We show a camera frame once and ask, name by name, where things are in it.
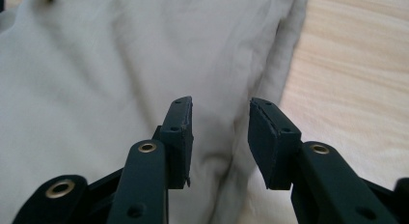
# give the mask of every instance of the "light wood surface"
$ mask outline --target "light wood surface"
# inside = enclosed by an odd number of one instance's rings
[[[409,177],[409,0],[309,0],[280,106],[368,180]]]

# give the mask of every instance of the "wooden table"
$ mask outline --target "wooden table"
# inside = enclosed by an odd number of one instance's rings
[[[280,107],[359,176],[409,177],[409,0],[309,0]],[[289,192],[257,181],[239,223],[295,223]]]

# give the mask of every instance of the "wrinkled fabric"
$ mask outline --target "wrinkled fabric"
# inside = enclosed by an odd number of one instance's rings
[[[123,167],[193,98],[191,187],[171,223],[236,223],[249,100],[279,102],[307,0],[23,0],[0,14],[0,222],[43,182]]]

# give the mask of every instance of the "screw hole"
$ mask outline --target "screw hole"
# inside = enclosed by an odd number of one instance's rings
[[[316,154],[328,154],[330,151],[322,145],[312,145],[311,148]]]
[[[75,183],[72,180],[61,180],[51,185],[47,191],[45,191],[45,196],[51,199],[64,197],[69,194],[74,187]]]
[[[145,204],[136,204],[128,209],[127,215],[132,218],[138,218],[144,215],[146,210],[147,207],[145,206]]]
[[[144,144],[139,146],[138,150],[139,152],[142,152],[144,154],[153,152],[156,149],[156,145],[154,144]]]
[[[62,192],[64,190],[67,190],[67,189],[68,189],[68,184],[62,183],[62,184],[58,184],[57,186],[55,186],[52,189],[52,191],[55,192],[55,193],[59,193],[59,192]]]
[[[359,214],[361,214],[363,217],[369,220],[375,220],[376,219],[376,214],[368,208],[363,208],[363,207],[358,207],[355,209]]]

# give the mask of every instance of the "brass grommet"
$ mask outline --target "brass grommet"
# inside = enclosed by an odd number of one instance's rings
[[[47,191],[45,191],[45,196],[47,198],[55,199],[64,197],[69,194],[75,188],[75,183],[70,179],[64,179],[55,182],[51,185]]]
[[[316,154],[328,154],[330,152],[329,149],[327,149],[326,147],[322,146],[322,145],[311,145],[311,149],[316,153]]]
[[[156,145],[153,143],[146,143],[138,148],[139,152],[147,154],[156,150]]]

